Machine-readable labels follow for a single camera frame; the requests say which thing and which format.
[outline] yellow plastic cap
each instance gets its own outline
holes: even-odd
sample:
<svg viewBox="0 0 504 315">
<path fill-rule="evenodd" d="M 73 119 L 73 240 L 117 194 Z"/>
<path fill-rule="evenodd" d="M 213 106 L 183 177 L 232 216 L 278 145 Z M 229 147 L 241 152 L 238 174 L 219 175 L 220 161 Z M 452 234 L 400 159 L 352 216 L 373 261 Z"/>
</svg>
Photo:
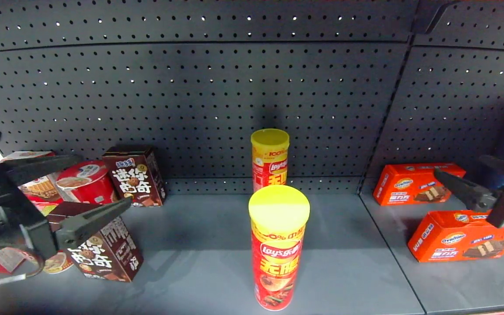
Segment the yellow plastic cap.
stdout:
<svg viewBox="0 0 504 315">
<path fill-rule="evenodd" d="M 289 134 L 279 129 L 260 129 L 252 133 L 250 141 L 254 146 L 289 146 Z"/>
<path fill-rule="evenodd" d="M 250 219 L 270 232 L 296 231 L 310 215 L 308 199 L 286 185 L 266 186 L 254 193 L 248 203 Z"/>
</svg>

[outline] perforated metal panel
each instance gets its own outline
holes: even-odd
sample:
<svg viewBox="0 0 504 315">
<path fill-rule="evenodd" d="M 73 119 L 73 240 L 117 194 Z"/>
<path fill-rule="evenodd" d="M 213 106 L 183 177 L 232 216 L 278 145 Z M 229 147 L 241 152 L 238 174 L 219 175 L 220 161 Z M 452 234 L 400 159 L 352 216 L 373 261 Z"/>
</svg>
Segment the perforated metal panel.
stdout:
<svg viewBox="0 0 504 315">
<path fill-rule="evenodd" d="M 405 42 L 415 1 L 0 1 L 0 50 L 115 42 Z"/>
<path fill-rule="evenodd" d="M 503 51 L 414 47 L 368 176 L 385 164 L 431 161 L 475 174 L 503 125 Z"/>
<path fill-rule="evenodd" d="M 0 52 L 0 149 L 98 158 L 154 144 L 166 177 L 250 176 L 250 134 L 290 134 L 290 176 L 364 172 L 405 44 L 138 44 Z"/>
<path fill-rule="evenodd" d="M 287 185 L 303 192 L 343 194 L 356 193 L 361 177 L 290 177 Z M 182 178 L 166 181 L 169 194 L 251 194 L 249 178 Z"/>
<path fill-rule="evenodd" d="M 416 45 L 504 49 L 504 1 L 464 1 L 449 6 L 436 28 Z"/>
</svg>

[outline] chocolate wafer image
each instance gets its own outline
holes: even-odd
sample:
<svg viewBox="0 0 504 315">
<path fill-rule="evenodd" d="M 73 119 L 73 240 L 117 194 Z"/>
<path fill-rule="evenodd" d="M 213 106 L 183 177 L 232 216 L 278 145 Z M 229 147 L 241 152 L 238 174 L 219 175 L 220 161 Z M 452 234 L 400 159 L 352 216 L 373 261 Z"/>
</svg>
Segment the chocolate wafer image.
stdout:
<svg viewBox="0 0 504 315">
<path fill-rule="evenodd" d="M 436 202 L 441 200 L 444 196 L 446 196 L 446 188 L 445 187 L 431 187 L 426 191 L 422 191 L 415 195 L 414 200 L 416 201 L 425 201 L 425 202 Z"/>
<path fill-rule="evenodd" d="M 40 197 L 46 201 L 58 200 L 60 194 L 50 181 L 31 182 L 21 186 L 22 192 L 32 196 Z"/>
<path fill-rule="evenodd" d="M 464 252 L 464 257 L 486 259 L 493 257 L 504 250 L 504 241 L 486 241 L 476 247 L 469 248 Z"/>
</svg>

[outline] orange box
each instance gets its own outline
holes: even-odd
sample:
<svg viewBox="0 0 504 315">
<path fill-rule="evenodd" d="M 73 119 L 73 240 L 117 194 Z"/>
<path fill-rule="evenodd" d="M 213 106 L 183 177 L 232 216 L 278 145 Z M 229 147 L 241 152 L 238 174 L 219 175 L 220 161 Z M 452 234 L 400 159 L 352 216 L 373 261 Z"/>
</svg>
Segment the orange box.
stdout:
<svg viewBox="0 0 504 315">
<path fill-rule="evenodd" d="M 420 263 L 499 258 L 504 255 L 504 227 L 486 222 L 488 213 L 431 211 L 408 247 Z"/>
<path fill-rule="evenodd" d="M 388 164 L 372 195 L 381 206 L 447 201 L 450 191 L 434 177 L 436 168 L 458 177 L 466 174 L 454 163 Z"/>
</svg>

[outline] shelf surface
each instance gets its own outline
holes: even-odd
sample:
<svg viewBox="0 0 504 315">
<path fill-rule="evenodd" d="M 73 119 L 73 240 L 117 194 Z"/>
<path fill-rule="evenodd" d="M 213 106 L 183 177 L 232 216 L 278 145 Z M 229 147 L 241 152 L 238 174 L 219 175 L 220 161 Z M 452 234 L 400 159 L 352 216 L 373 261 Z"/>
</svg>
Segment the shelf surface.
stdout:
<svg viewBox="0 0 504 315">
<path fill-rule="evenodd" d="M 458 199 L 451 197 L 444 203 L 423 206 L 381 207 L 368 189 L 361 198 L 427 313 L 504 310 L 504 256 L 471 262 L 419 263 L 406 245 L 428 211 L 465 209 Z"/>
<path fill-rule="evenodd" d="M 311 215 L 292 303 L 280 314 L 421 314 L 357 195 L 307 195 Z M 75 268 L 0 286 L 2 313 L 268 314 L 253 293 L 247 195 L 174 195 L 122 217 L 143 251 L 134 283 Z"/>
</svg>

